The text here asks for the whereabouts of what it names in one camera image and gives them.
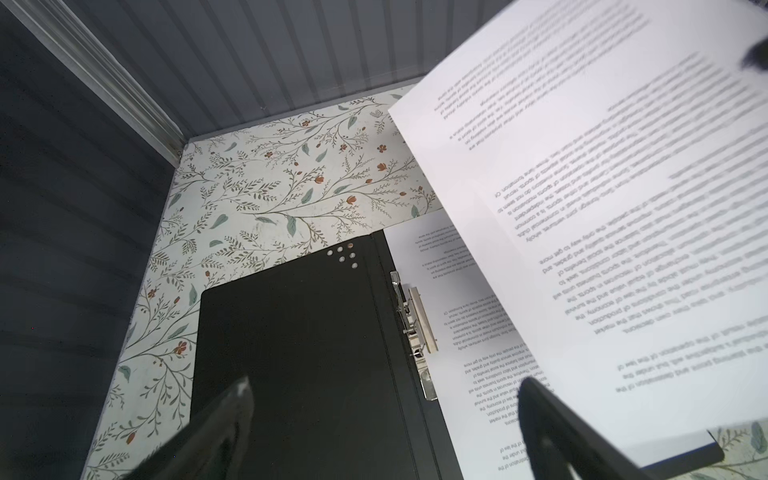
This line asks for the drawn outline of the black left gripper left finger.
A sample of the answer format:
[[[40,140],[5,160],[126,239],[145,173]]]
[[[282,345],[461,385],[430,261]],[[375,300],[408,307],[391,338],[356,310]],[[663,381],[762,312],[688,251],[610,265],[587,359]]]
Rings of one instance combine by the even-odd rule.
[[[196,414],[128,479],[237,479],[249,445],[254,398],[242,377]]]

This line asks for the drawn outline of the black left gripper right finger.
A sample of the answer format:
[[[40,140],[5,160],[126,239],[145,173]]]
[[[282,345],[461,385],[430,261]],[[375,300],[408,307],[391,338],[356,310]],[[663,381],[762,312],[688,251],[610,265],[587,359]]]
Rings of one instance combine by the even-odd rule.
[[[518,391],[518,419],[536,479],[648,479],[533,377]]]

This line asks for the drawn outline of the printed paper sheet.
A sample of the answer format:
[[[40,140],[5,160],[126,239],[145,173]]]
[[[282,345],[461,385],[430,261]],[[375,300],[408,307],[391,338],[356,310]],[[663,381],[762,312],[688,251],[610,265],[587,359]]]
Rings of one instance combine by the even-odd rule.
[[[543,376],[444,211],[385,229],[400,278],[436,342],[427,364],[466,479],[530,479],[518,390]]]
[[[619,446],[767,416],[767,12],[515,1],[391,117],[555,393]]]

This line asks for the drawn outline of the red folder black inside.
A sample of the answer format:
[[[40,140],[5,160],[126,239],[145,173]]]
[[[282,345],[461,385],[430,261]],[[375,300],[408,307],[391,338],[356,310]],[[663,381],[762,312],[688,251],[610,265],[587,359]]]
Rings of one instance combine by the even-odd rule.
[[[248,378],[242,478],[466,479],[384,231],[203,294],[192,411]]]

